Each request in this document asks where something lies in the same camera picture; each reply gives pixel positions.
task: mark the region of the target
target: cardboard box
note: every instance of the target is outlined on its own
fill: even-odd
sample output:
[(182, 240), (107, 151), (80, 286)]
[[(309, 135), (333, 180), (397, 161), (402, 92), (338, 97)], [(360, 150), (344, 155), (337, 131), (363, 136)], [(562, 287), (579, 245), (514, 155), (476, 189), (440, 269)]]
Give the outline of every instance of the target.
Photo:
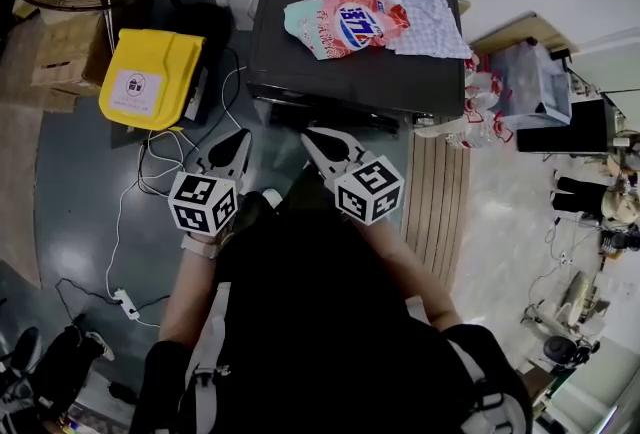
[(31, 85), (36, 51), (45, 30), (40, 16), (36, 16), (9, 33), (7, 45), (0, 55), (0, 104), (73, 112), (76, 95)]
[(100, 93), (111, 49), (102, 13), (75, 16), (47, 27), (31, 84), (94, 96)]

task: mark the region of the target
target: wrist strap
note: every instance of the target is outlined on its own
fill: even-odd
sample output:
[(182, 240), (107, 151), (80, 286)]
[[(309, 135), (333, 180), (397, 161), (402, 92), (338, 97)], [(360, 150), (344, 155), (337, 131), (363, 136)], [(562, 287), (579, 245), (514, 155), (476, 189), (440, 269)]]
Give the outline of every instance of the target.
[(216, 256), (218, 256), (218, 251), (220, 249), (217, 244), (205, 244), (204, 242), (200, 242), (195, 238), (191, 238), (188, 233), (185, 233), (184, 237), (182, 238), (182, 244), (180, 244), (180, 247), (192, 253), (204, 256), (209, 260), (213, 260)]

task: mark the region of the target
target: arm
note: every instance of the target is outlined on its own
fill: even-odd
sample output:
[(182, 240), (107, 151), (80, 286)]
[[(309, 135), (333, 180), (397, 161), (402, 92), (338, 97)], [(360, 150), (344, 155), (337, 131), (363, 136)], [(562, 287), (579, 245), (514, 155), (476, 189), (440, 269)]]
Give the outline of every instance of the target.
[[(215, 240), (193, 233), (191, 236), (205, 244)], [(160, 341), (177, 342), (191, 350), (196, 346), (211, 309), (215, 271), (215, 259), (187, 250), (182, 253), (178, 277), (160, 325)]]
[(384, 263), (405, 299), (420, 296), (424, 311), (436, 329), (461, 324), (451, 298), (439, 281), (421, 264), (386, 219), (365, 226), (353, 223)]
[[(192, 234), (205, 244), (215, 239)], [(180, 270), (160, 325), (160, 343), (145, 361), (144, 382), (129, 432), (167, 432), (177, 421), (191, 353), (207, 321), (213, 295), (216, 261), (185, 250)]]

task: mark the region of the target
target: yellow bin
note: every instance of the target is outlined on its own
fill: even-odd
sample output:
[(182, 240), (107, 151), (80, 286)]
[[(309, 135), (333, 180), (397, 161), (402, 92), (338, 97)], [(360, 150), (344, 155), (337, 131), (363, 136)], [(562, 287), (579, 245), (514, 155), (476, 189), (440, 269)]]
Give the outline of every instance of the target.
[(204, 41), (175, 32), (122, 29), (100, 91), (102, 113), (145, 130), (174, 127), (196, 86), (202, 95), (206, 69), (198, 72)]

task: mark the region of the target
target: detergent bag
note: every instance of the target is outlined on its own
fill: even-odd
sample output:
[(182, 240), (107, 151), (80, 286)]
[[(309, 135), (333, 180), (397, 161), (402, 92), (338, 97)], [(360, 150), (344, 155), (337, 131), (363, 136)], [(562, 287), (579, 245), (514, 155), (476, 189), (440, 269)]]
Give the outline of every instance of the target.
[(284, 9), (285, 30), (320, 60), (385, 46), (408, 27), (407, 12), (392, 0), (303, 0)]

